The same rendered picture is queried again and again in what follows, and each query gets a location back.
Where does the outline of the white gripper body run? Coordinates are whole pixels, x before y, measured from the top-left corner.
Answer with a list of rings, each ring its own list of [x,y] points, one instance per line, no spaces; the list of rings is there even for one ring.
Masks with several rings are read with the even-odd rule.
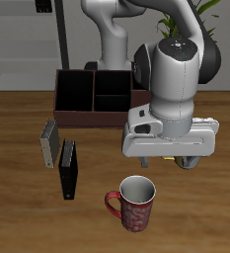
[[[191,130],[181,138],[166,140],[146,133],[122,133],[121,153],[126,157],[209,156],[214,152],[219,122],[213,118],[193,118]]]

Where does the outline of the red patterned mug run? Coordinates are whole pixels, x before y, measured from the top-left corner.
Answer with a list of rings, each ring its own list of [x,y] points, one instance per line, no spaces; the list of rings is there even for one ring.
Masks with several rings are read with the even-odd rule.
[[[155,195],[156,188],[148,178],[134,175],[120,183],[118,192],[108,192],[105,204],[113,215],[121,219],[125,229],[139,232],[148,224]],[[120,202],[120,211],[109,203],[114,198]]]

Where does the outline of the dark brown desk caddy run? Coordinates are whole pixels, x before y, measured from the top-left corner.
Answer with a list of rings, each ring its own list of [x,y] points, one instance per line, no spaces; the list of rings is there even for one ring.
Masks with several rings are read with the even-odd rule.
[[[132,71],[58,70],[54,117],[59,127],[123,128],[130,108],[150,102]]]

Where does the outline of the black book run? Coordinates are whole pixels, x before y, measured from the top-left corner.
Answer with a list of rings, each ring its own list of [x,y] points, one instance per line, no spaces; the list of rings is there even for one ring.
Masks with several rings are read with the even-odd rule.
[[[76,143],[74,140],[63,141],[58,169],[63,198],[73,200],[78,177]]]

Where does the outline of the grey book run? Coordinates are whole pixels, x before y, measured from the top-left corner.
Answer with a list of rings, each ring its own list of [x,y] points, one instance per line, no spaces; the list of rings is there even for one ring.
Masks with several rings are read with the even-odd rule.
[[[39,138],[44,165],[53,168],[60,150],[57,122],[48,120]]]

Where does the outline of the green pot plant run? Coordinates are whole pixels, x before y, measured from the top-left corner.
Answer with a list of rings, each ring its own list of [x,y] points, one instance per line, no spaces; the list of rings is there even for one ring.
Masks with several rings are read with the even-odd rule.
[[[214,28],[207,30],[200,15],[209,8],[218,4],[221,0],[207,0],[196,4],[192,0],[156,0],[155,9],[162,12],[164,18],[157,23],[163,24],[166,31],[161,31],[167,37],[183,37],[190,39],[197,45],[203,46],[207,43],[214,43],[212,34]]]

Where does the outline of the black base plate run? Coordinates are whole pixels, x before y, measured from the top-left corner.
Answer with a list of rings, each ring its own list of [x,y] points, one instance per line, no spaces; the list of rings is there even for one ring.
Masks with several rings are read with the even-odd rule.
[[[101,70],[99,61],[88,61],[84,67],[85,70]]]

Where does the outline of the black upright post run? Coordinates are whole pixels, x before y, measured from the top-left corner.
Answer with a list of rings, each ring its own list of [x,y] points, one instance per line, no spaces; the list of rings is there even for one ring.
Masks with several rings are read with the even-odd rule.
[[[67,38],[64,21],[63,0],[54,0],[54,6],[56,13],[59,48],[61,55],[61,65],[63,69],[68,69],[69,57],[68,57]]]

